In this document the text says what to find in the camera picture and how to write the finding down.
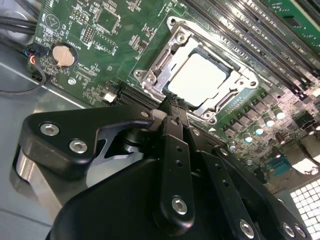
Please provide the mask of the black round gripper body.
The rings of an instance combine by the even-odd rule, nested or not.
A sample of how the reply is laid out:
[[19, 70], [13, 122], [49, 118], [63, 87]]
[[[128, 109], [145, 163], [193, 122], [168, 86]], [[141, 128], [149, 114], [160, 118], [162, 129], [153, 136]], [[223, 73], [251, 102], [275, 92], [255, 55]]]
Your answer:
[[225, 240], [207, 178], [188, 160], [139, 161], [73, 197], [53, 240]]

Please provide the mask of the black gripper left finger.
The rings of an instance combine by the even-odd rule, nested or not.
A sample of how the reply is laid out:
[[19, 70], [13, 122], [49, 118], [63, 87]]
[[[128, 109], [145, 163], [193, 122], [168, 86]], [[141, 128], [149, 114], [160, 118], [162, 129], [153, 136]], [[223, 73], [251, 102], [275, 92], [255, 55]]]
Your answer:
[[101, 155], [143, 158], [68, 200], [56, 226], [189, 226], [195, 219], [188, 106], [170, 95], [154, 116], [141, 105], [29, 115], [21, 150], [62, 186], [86, 178]]

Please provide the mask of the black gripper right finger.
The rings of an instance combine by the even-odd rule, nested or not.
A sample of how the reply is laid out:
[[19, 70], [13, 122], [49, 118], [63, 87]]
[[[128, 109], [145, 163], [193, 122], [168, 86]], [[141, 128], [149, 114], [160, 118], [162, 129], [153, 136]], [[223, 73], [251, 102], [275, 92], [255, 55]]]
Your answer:
[[209, 148], [207, 139], [190, 126], [188, 107], [176, 100], [197, 168], [204, 172], [217, 201], [225, 240], [310, 240], [306, 226], [249, 172], [223, 145]]

